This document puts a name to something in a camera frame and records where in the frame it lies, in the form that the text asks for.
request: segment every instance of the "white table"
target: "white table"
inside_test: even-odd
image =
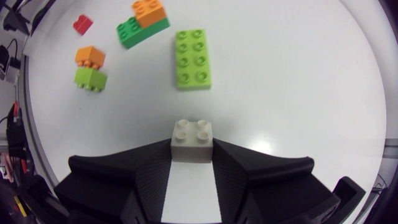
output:
[[[34,119],[59,180],[70,172],[70,156],[170,138],[183,118],[207,119],[215,138],[249,149],[310,156],[330,190],[347,175],[370,192],[386,104],[372,50],[339,1],[162,2],[171,27],[129,50],[115,29],[132,16],[131,0],[76,1],[67,11],[55,5],[27,41]],[[72,24],[83,13],[94,24],[81,37]],[[213,86],[178,91],[174,33],[194,28],[206,30]],[[104,92],[73,83],[75,52],[86,45],[106,53]],[[212,172],[211,164],[172,163],[162,221],[220,221]]]

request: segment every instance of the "lego brick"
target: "lego brick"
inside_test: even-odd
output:
[[[73,23],[73,28],[81,34],[84,35],[85,32],[90,28],[90,26],[93,24],[93,21],[91,21],[88,17],[85,15],[80,15],[78,20]]]
[[[175,34],[177,88],[200,90],[211,87],[205,31],[183,30]]]
[[[101,91],[105,89],[107,76],[94,68],[77,68],[75,83],[79,88],[89,91]]]
[[[175,162],[210,163],[213,156],[211,123],[205,120],[177,121],[170,147]]]
[[[118,25],[116,32],[120,43],[127,49],[170,26],[167,18],[142,29],[134,17]]]
[[[99,69],[104,65],[105,54],[93,46],[82,47],[77,50],[75,62],[79,67]]]
[[[131,8],[141,28],[146,28],[166,18],[163,5],[158,0],[136,1],[131,5]]]

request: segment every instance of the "green lego brick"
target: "green lego brick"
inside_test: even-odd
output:
[[[183,30],[175,34],[177,88],[200,90],[211,87],[205,30]]]
[[[154,24],[142,29],[135,17],[129,18],[126,22],[118,25],[116,32],[120,43],[127,49],[130,49],[146,38],[168,28],[170,26],[167,18],[164,18]]]
[[[94,68],[77,68],[75,83],[79,88],[89,91],[101,91],[105,89],[106,75]]]

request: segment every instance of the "orange lego brick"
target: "orange lego brick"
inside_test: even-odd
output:
[[[141,28],[146,28],[155,22],[166,18],[162,3],[158,0],[141,0],[131,5],[136,20]]]
[[[75,62],[79,67],[94,68],[98,70],[104,65],[105,54],[93,46],[77,50]]]

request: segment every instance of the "cable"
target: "cable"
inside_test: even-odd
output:
[[[386,185],[386,188],[388,188],[388,185],[387,185],[387,183],[386,183],[386,181],[381,177],[381,175],[380,174],[377,174],[380,178],[381,178],[381,180],[384,182],[384,184]]]
[[[7,119],[7,117],[3,118],[0,120],[0,124],[2,123],[2,121],[4,121],[5,119]]]
[[[11,40],[10,44],[9,44],[8,47],[7,47],[7,50],[8,50],[8,48],[10,48],[10,46],[11,46],[11,44],[12,44],[13,42],[15,42],[15,59],[17,59],[17,52],[18,52],[18,43],[17,43],[17,39],[13,38],[13,39]]]

